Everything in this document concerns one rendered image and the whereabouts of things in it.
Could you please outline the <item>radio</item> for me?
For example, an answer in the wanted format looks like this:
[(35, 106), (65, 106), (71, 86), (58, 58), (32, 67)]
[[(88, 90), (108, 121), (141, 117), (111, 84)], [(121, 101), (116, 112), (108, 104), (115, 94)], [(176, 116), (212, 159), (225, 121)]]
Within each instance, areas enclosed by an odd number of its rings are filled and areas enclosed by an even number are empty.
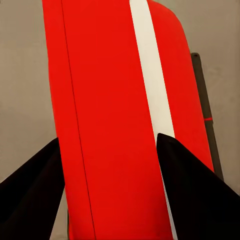
[(178, 240), (157, 136), (223, 182), (200, 54), (153, 0), (42, 0), (68, 240)]

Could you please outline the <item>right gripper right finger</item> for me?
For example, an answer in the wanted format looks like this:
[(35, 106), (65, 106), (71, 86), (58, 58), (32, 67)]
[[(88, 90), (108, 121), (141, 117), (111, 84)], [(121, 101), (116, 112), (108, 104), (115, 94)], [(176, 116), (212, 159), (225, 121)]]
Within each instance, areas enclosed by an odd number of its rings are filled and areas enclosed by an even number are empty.
[(240, 196), (174, 137), (156, 150), (178, 240), (240, 240)]

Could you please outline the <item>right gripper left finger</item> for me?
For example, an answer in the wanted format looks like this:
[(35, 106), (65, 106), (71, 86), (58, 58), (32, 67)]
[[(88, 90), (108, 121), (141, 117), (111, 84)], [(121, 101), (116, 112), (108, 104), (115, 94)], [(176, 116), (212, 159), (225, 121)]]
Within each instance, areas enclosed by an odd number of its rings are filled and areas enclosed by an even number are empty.
[(57, 137), (0, 183), (0, 240), (50, 240), (64, 189)]

